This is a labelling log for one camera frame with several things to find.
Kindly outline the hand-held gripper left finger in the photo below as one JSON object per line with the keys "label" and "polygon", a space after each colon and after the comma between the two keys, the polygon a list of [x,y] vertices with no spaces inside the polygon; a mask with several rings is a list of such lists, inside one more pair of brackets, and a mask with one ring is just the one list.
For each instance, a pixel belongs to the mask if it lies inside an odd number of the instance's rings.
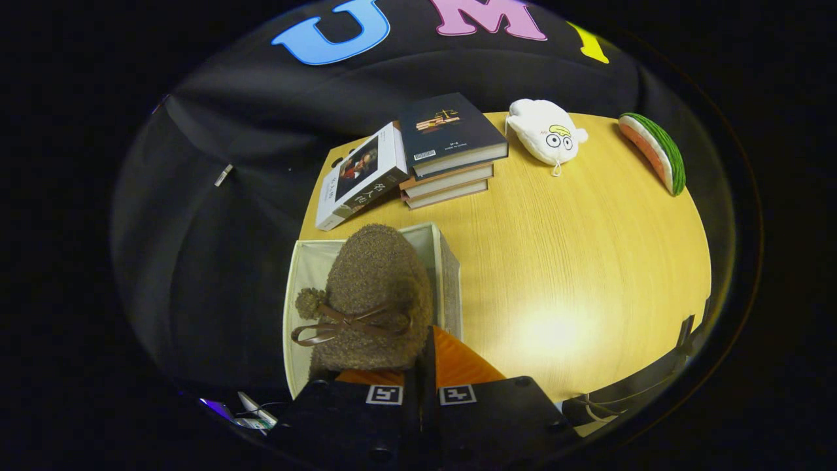
{"label": "hand-held gripper left finger", "polygon": [[403,385],[318,377],[275,426],[275,449],[314,470],[421,470],[421,370]]}

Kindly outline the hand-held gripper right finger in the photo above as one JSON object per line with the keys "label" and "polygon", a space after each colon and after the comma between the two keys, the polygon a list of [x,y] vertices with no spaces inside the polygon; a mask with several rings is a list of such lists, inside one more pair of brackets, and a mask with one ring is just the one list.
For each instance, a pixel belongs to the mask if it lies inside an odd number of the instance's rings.
{"label": "hand-held gripper right finger", "polygon": [[570,421],[530,376],[507,377],[442,328],[425,349],[430,470],[536,470],[576,447]]}

